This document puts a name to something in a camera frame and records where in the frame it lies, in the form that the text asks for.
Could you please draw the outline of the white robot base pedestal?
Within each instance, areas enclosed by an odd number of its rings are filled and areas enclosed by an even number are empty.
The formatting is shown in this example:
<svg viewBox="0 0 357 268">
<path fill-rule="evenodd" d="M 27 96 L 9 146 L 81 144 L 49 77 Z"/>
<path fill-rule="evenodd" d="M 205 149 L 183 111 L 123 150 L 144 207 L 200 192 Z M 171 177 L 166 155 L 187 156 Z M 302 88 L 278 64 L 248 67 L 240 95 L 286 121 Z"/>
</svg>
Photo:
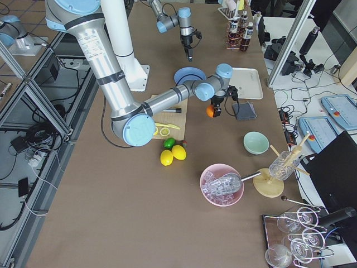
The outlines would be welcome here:
<svg viewBox="0 0 357 268">
<path fill-rule="evenodd" d="M 148 80 L 149 66 L 140 64 L 134 55 L 124 2 L 104 0 L 100 2 L 100 6 L 105 17 L 114 54 L 125 73 L 130 90 L 144 92 Z"/>
</svg>

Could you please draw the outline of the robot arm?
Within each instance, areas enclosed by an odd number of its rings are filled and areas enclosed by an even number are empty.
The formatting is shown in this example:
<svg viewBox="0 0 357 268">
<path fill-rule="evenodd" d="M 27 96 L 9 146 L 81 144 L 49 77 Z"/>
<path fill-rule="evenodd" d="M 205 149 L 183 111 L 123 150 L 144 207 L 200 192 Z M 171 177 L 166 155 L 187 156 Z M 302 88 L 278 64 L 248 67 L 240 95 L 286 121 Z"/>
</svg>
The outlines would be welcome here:
<svg viewBox="0 0 357 268">
<path fill-rule="evenodd" d="M 228 89 L 233 68 L 222 63 L 205 80 L 183 82 L 140 103 L 129 86 L 146 73 L 133 54 L 123 1 L 46 1 L 45 8 L 50 29 L 77 39 L 112 109 L 112 131 L 128 145 L 150 142 L 156 130 L 154 114 L 193 95 L 207 101 Z"/>
<path fill-rule="evenodd" d="M 156 26 L 161 34 L 179 26 L 181 45 L 188 61 L 192 62 L 193 50 L 200 43 L 202 33 L 192 25 L 190 8 L 182 7 L 178 11 L 174 10 L 174 14 L 168 15 L 161 1 L 148 1 L 148 5 L 156 16 Z"/>
</svg>

